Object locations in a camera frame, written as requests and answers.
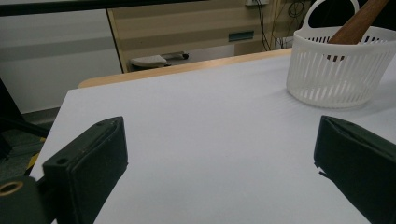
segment white plastic basket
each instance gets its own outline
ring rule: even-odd
[[[370,27],[358,45],[327,44],[341,27],[312,28],[308,10],[303,27],[294,32],[287,88],[298,100],[341,108],[361,105],[374,90],[396,52],[396,32]],[[351,0],[355,13],[356,0]]]

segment floor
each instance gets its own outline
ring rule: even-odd
[[[183,63],[195,63],[218,58],[233,56],[233,45],[215,47],[210,49],[197,49],[186,52],[189,54],[187,60],[181,56],[167,55],[163,56],[170,65]],[[24,114],[26,121],[50,129],[53,121],[58,114],[59,108],[37,111],[34,113]],[[12,146],[12,151],[8,159],[0,161],[0,181],[25,175],[27,166],[32,158],[43,147],[44,142],[40,137],[29,133],[22,133],[16,130],[10,130],[2,133],[7,142]]]

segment basket handle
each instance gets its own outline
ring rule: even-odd
[[[320,4],[322,4],[323,2],[325,2],[326,0],[317,0],[308,10],[308,12],[306,13],[305,16],[305,20],[302,26],[302,30],[303,29],[313,29],[310,25],[309,25],[309,18],[311,17],[312,12],[315,10],[315,8],[317,8]],[[359,11],[359,2],[358,0],[350,0],[350,2],[353,5],[353,8],[355,9],[355,13],[357,13]]]

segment black cable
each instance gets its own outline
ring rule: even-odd
[[[274,31],[275,31],[275,28],[276,28],[276,25],[277,25],[277,20],[279,19],[279,16],[280,16],[281,12],[283,11],[283,8],[285,8],[285,5],[286,5],[286,1],[283,3],[282,8],[279,10],[279,14],[277,14],[276,19],[274,20],[274,25],[273,25],[273,28],[272,28],[272,31],[271,31],[271,37],[275,41],[275,49],[277,49],[276,48],[276,43],[278,43],[279,46],[283,49],[283,39],[282,38],[276,38],[274,36]]]
[[[289,36],[291,26],[296,23],[296,30],[300,29],[303,22],[304,22],[304,17],[305,17],[305,4],[304,0],[293,0],[293,3],[289,6],[288,9],[288,14],[292,18],[292,21],[290,22],[288,31],[286,36]]]
[[[257,3],[258,9],[259,9],[260,27],[262,29],[262,45],[263,45],[265,51],[268,51],[271,49],[271,46],[268,43],[267,37],[265,36],[265,33],[264,33],[264,16],[263,16],[263,12],[262,12],[262,3],[259,0],[255,0],[255,1]]]

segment cable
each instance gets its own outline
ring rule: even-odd
[[[288,15],[292,18],[292,20],[290,21],[290,24],[288,26],[288,31],[286,36],[290,35],[290,30],[293,24],[295,24],[295,30],[301,28],[305,17],[305,1],[306,0],[292,0],[292,3],[288,8]],[[274,32],[277,25],[277,20],[279,16],[282,14],[282,11],[285,8],[286,3],[287,1],[285,0],[282,8],[279,11],[279,14],[277,14],[276,16],[276,20],[274,21],[274,26],[272,30],[272,38],[275,40],[275,46],[276,44],[278,44],[282,49],[285,48],[291,40],[287,41],[286,37],[276,38]]]
[[[257,3],[259,9],[259,15],[260,15],[260,27],[262,29],[262,46],[264,47],[265,51],[268,51],[271,49],[271,46],[268,43],[267,37],[265,36],[265,32],[264,32],[264,15],[262,13],[262,2],[259,0],[255,0],[255,1]]]

